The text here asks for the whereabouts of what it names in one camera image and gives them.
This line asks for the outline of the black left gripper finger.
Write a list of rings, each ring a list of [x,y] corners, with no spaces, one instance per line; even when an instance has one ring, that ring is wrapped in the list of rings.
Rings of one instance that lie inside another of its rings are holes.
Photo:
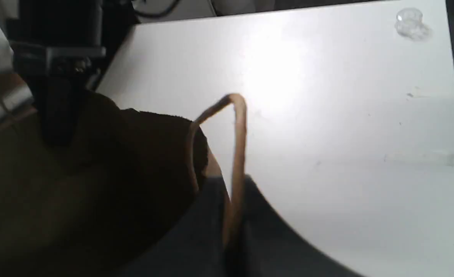
[[[48,77],[44,81],[40,111],[42,135],[52,147],[66,147],[73,139],[81,106],[81,87],[67,78]]]

